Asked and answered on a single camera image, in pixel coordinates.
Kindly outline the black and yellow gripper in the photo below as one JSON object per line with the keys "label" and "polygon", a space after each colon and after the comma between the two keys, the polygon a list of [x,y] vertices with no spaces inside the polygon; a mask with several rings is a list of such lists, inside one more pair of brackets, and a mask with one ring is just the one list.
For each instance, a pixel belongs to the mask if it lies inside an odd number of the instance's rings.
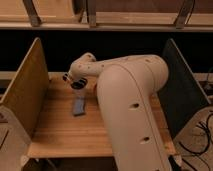
{"label": "black and yellow gripper", "polygon": [[62,79],[71,86],[72,89],[82,89],[84,88],[88,81],[86,78],[80,78],[78,80],[74,80],[68,73],[65,73],[63,76],[62,76]]}

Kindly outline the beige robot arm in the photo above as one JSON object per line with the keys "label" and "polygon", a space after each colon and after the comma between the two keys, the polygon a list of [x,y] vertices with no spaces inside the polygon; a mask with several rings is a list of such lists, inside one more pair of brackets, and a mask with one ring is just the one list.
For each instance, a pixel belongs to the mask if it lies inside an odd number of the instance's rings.
{"label": "beige robot arm", "polygon": [[99,109],[118,171],[172,171],[150,104],[168,75],[157,55],[98,61],[91,53],[72,62],[63,75],[78,100],[85,98],[86,78],[97,78]]}

